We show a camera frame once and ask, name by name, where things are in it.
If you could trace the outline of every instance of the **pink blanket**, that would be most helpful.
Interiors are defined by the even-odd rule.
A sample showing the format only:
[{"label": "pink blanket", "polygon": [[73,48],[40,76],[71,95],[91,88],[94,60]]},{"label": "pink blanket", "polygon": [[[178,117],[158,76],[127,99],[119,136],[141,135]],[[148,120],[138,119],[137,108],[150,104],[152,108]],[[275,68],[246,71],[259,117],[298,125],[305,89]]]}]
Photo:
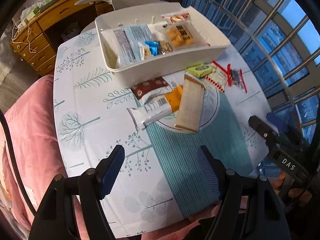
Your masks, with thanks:
[{"label": "pink blanket", "polygon": [[[35,82],[7,111],[5,117],[20,176],[37,210],[52,178],[58,173],[67,176],[54,126],[53,75],[44,76]],[[1,141],[6,140],[0,128]],[[30,230],[34,217],[14,177],[7,146],[2,154],[2,164],[5,185],[12,198],[13,215]],[[89,239],[77,199],[75,209],[81,239]]]}]

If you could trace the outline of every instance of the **tablecloth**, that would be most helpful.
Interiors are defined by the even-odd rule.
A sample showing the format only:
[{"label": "tablecloth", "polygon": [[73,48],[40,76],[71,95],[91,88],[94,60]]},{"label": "tablecloth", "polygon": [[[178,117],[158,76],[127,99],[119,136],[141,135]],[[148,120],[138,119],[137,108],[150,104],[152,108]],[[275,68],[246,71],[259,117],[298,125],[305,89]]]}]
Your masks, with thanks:
[{"label": "tablecloth", "polygon": [[[255,76],[232,45],[217,62],[243,70],[247,94],[236,86],[225,93],[207,86],[196,134],[174,128],[176,113],[136,132],[127,108],[138,102],[105,68],[96,30],[59,46],[54,118],[68,176],[95,167],[117,144],[125,148],[111,194],[101,201],[117,238],[171,225],[216,200],[196,161],[200,145],[240,175],[248,175],[268,153],[264,140],[248,125],[251,115],[266,120],[270,112]],[[183,75],[182,71],[164,78],[178,85]]]}]

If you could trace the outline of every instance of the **blue sky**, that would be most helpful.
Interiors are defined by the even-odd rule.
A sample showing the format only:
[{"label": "blue sky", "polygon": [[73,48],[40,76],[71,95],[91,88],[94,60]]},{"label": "blue sky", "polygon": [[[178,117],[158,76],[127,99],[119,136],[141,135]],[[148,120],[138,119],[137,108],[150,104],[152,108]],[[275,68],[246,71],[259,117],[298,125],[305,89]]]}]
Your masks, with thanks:
[{"label": "blue sky", "polygon": [[[295,0],[291,0],[281,15],[294,28],[306,14]],[[310,20],[298,32],[298,36],[302,39],[310,54],[319,48],[320,36]],[[315,62],[316,64],[320,63],[320,56],[315,59]]]}]

